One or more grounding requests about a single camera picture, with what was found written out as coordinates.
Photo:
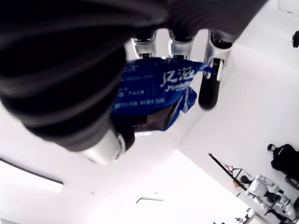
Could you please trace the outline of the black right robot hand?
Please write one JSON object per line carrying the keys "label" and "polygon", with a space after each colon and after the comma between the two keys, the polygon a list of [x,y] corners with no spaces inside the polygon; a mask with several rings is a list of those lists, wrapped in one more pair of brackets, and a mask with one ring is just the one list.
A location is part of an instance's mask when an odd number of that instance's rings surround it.
{"label": "black right robot hand", "polygon": [[136,132],[210,110],[264,0],[3,0],[0,101],[26,129],[106,165]]}

